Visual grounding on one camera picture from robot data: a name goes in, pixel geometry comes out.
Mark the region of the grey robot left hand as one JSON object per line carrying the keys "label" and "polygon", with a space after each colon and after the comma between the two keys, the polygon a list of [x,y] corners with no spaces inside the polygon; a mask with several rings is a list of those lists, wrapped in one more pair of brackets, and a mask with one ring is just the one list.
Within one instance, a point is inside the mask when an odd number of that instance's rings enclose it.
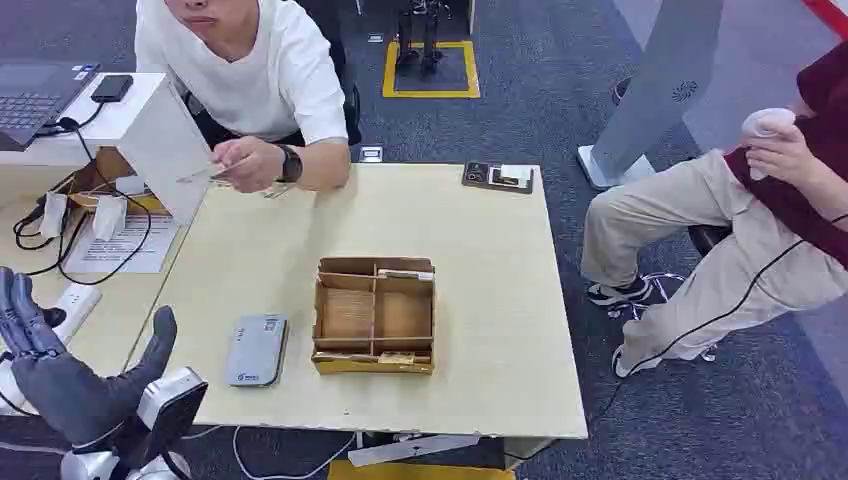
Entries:
{"label": "grey robot left hand", "polygon": [[171,307],[154,315],[153,336],[127,372],[97,375],[77,359],[45,320],[32,297],[32,280],[1,269],[1,335],[20,392],[73,446],[92,444],[135,415],[147,385],[165,371],[177,335]]}

